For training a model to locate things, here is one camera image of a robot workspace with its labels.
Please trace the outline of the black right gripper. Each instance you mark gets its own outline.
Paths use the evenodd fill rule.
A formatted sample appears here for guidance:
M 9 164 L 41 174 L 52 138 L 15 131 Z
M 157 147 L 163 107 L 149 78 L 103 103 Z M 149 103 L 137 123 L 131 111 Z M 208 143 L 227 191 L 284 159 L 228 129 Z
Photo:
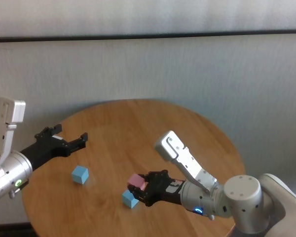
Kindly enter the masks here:
M 128 185 L 128 190 L 146 206 L 152 206 L 159 201 L 181 205 L 184 181 L 163 176 L 168 176 L 168 170 L 149 171 L 148 174 L 142 174 L 142 178 L 148 182 L 143 190 L 134 185 Z

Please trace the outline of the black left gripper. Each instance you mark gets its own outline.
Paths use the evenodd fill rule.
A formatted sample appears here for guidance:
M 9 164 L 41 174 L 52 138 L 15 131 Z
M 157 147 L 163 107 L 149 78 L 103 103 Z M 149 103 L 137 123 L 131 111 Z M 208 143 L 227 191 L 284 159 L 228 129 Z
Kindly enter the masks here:
M 62 131 L 62 125 L 46 127 L 41 133 L 35 135 L 36 141 L 21 150 L 30 162 L 32 171 L 35 171 L 55 157 L 66 157 L 72 153 L 84 149 L 88 141 L 88 133 L 83 133 L 79 138 L 66 142 L 63 138 L 57 138 L 55 134 Z

